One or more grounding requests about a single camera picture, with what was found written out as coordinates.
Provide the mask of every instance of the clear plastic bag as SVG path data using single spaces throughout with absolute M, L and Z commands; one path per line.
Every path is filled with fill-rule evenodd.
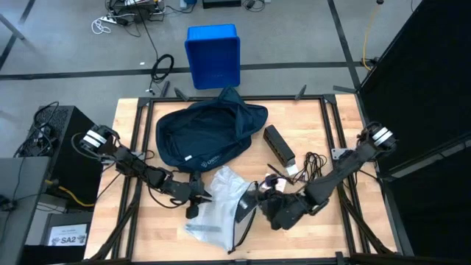
M 200 241 L 232 251 L 236 239 L 237 205 L 249 186 L 250 183 L 245 182 L 229 166 L 223 166 L 214 175 L 208 189 L 213 201 L 198 206 L 198 216 L 188 221 L 185 230 Z

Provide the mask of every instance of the wooden table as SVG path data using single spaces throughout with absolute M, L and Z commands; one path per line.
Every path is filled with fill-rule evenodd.
M 363 128 L 358 106 L 353 95 L 337 95 L 338 108 L 348 147 L 354 147 L 356 135 Z M 116 110 L 113 129 L 121 136 L 121 142 L 129 146 L 132 137 L 137 99 L 120 99 Z M 147 163 L 173 169 L 162 162 L 155 143 L 155 124 L 167 113 L 189 106 L 190 102 L 158 102 L 153 110 L 152 128 L 149 137 L 149 149 L 155 158 Z M 299 169 L 302 168 L 306 152 L 316 152 L 330 157 L 318 100 L 302 101 L 250 101 L 250 104 L 264 105 L 269 110 L 266 126 L 274 124 L 296 155 Z M 330 108 L 329 117 L 336 146 L 339 146 L 337 132 Z M 138 148 L 142 145 L 146 110 L 141 119 Z M 252 146 L 231 160 L 227 165 L 247 181 L 262 181 L 266 173 L 272 171 L 266 165 L 270 163 L 282 169 L 277 158 L 262 138 L 263 129 L 252 136 Z M 327 174 L 332 169 L 329 159 L 322 172 Z M 205 185 L 209 185 L 217 169 L 203 174 Z M 375 174 L 372 164 L 364 165 L 363 170 Z M 113 169 L 102 176 L 100 190 L 116 176 Z M 176 174 L 176 180 L 188 181 L 188 174 Z M 85 257 L 91 257 L 105 242 L 116 224 L 119 201 L 124 178 L 120 177 L 103 193 L 96 204 L 88 238 Z M 295 191 L 298 187 L 286 187 L 285 192 Z M 361 201 L 366 223 L 376 236 L 391 250 L 396 250 L 388 216 L 381 196 L 380 187 L 371 177 L 358 173 L 358 195 Z M 169 197 L 155 193 L 161 202 L 168 202 Z M 353 223 L 353 232 L 357 249 L 360 249 L 358 230 Z M 187 234 L 184 226 L 185 207 L 168 210 L 160 207 L 143 188 L 141 207 L 135 237 L 134 261 L 195 261 L 195 260 L 234 260 L 267 258 L 323 258 L 333 257 L 336 251 L 348 256 L 342 224 L 339 198 L 334 191 L 330 203 L 315 216 L 304 216 L 290 230 L 274 231 L 261 211 L 257 211 L 251 230 L 245 242 L 228 255 L 222 248 L 197 241 Z M 123 242 L 127 241 L 127 230 L 123 233 Z

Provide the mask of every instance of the yellow cable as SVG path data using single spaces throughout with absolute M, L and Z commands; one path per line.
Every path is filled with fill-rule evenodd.
M 373 10 L 373 13 L 371 14 L 371 18 L 369 19 L 368 27 L 366 28 L 366 33 L 365 33 L 365 42 L 363 43 L 363 66 L 368 69 L 368 71 L 371 71 L 371 68 L 366 65 L 365 62 L 365 57 L 366 57 L 366 44 L 368 43 L 368 35 L 369 31 L 371 30 L 371 25 L 373 24 L 373 20 L 375 20 L 375 15 L 380 9 L 380 5 L 377 4 L 375 9 Z
M 52 185 L 52 184 L 53 184 L 51 180 L 44 180 L 44 182 L 45 182 L 46 184 L 49 184 L 49 185 Z M 93 206 L 95 206 L 94 203 L 86 204 L 86 203 L 81 202 L 81 201 L 75 196 L 75 194 L 74 194 L 72 191 L 69 191 L 67 188 L 62 187 L 61 185 L 59 186 L 59 189 L 60 189 L 61 191 L 67 192 L 67 193 L 72 197 L 72 199 L 74 199 L 75 202 L 77 202 L 78 204 L 80 204 L 80 205 L 83 206 L 83 207 L 93 207 Z

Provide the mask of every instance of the blue plastic bin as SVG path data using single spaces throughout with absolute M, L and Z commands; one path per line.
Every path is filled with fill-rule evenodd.
M 185 49 L 196 89 L 241 83 L 241 40 L 233 24 L 189 27 Z

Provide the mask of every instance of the metal table frame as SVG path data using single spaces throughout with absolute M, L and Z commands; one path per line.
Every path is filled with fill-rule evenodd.
M 294 96 L 243 96 L 242 98 L 244 101 L 294 100 Z M 212 99 L 212 97 L 191 97 L 189 99 L 189 102 L 198 102 L 198 101 L 209 100 L 209 99 Z M 336 130 L 339 137 L 339 145 L 340 145 L 339 147 L 340 148 L 347 147 L 335 95 L 333 94 L 304 95 L 302 96 L 301 100 L 319 100 L 321 111 L 322 111 L 322 120 L 324 122 L 325 132 L 327 136 L 327 144 L 329 146 L 329 149 L 332 149 L 336 147 L 335 147 L 335 142 L 333 140 L 332 129 L 330 127 L 329 115 L 327 112 L 327 105 L 330 105 L 333 111 L 333 118 L 335 121 Z M 149 144 L 149 134 L 150 134 L 151 126 L 152 126 L 151 123 L 152 123 L 152 114 L 153 114 L 154 105 L 158 104 L 159 102 L 183 102 L 183 100 L 180 98 L 149 98 L 149 97 L 139 98 L 138 107 L 135 114 L 134 127 L 132 131 L 131 145 L 130 145 L 130 149 L 132 151 L 136 151 L 142 113 L 144 112 L 144 109 L 147 108 L 146 123 L 144 126 L 144 139 L 143 139 L 143 143 L 141 147 L 141 151 L 146 153 L 146 150 Z M 347 178 L 347 181 L 348 181 L 349 187 L 352 187 L 350 189 L 350 196 L 352 198 L 353 207 L 356 209 L 359 216 L 361 216 L 361 207 L 360 207 L 360 202 L 358 198 L 358 192 L 356 190 L 356 187 L 353 185 L 354 183 L 353 176 L 350 175 Z M 141 198 L 141 191 L 142 191 L 142 182 L 138 180 L 135 185 L 135 194 L 136 194 L 136 197 L 138 198 L 138 201 L 137 201 L 138 204 Z M 345 194 L 344 186 L 342 184 L 339 184 L 337 186 L 337 191 L 339 192 L 339 196 L 341 193 Z M 123 215 L 126 211 L 126 205 L 127 205 L 129 192 L 130 192 L 130 178 L 126 178 L 124 180 L 123 191 L 121 193 L 121 202 L 120 202 L 120 207 L 119 207 L 119 212 L 118 212 L 118 221 L 121 218 L 123 218 Z M 345 229 L 347 247 L 349 250 L 349 254 L 351 256 L 353 253 L 357 252 L 357 249 L 356 249 L 355 241 L 353 239 L 353 231 L 352 231 L 352 226 L 350 223 L 349 213 L 342 204 L 341 204 L 341 215 L 342 215 L 344 229 Z M 135 231 L 136 231 L 137 222 L 138 222 L 138 208 L 133 213 L 130 220 L 130 230 L 129 230 L 129 236 L 127 240 L 127 248 L 126 248 L 126 255 L 125 255 L 125 258 L 129 260 L 132 259 L 132 253 L 134 250 L 134 240 L 135 240 Z M 363 250 L 364 253 L 370 253 L 368 240 L 366 239 L 364 232 L 360 229 L 358 229 L 358 232 L 359 232 L 360 240 L 361 240 L 361 249 Z M 119 255 L 120 247 L 121 247 L 121 238 L 119 237 L 118 240 L 113 245 L 112 254 L 111 254 L 112 259 L 117 259 L 120 256 Z M 234 264 L 234 262 L 236 263 L 239 262 L 241 264 L 244 264 L 248 261 L 231 261 L 231 260 L 227 260 L 227 261 L 162 261 L 162 262 L 156 261 L 153 264 Z M 341 252 L 337 252 L 336 257 L 332 257 L 332 258 L 296 258 L 296 259 L 272 259 L 272 260 L 251 260 L 250 261 L 251 264 L 255 264 L 255 263 L 257 264 L 285 264 L 286 262 L 304 263 L 304 264 L 305 262 L 308 262 L 310 264 L 342 264 L 344 263 L 344 258 Z

